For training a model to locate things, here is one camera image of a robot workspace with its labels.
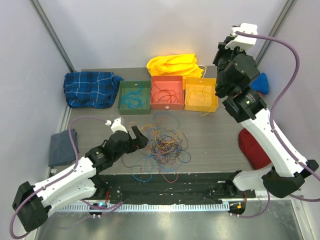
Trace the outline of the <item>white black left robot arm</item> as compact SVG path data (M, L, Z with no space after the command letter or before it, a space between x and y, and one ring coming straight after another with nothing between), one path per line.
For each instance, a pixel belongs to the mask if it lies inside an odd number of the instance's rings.
M124 154L147 146L149 139L137 126L132 126L135 138L127 130L115 130L109 139L90 149L78 162L41 182L22 183L12 203L13 218L18 218L26 232L31 232L61 208L88 198L102 199L108 185L100 172L110 168Z

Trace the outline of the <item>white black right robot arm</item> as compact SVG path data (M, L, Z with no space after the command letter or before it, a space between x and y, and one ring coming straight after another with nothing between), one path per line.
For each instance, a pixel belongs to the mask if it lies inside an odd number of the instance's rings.
M240 33L230 35L218 44L213 60L217 67L215 94L223 99L225 110L258 142L273 166L254 171L240 171L226 184L226 193L233 198L243 191L266 189L277 198L284 198L301 188L319 164L306 159L280 131L273 114L259 93L250 87L260 74L252 56L247 55L258 36Z

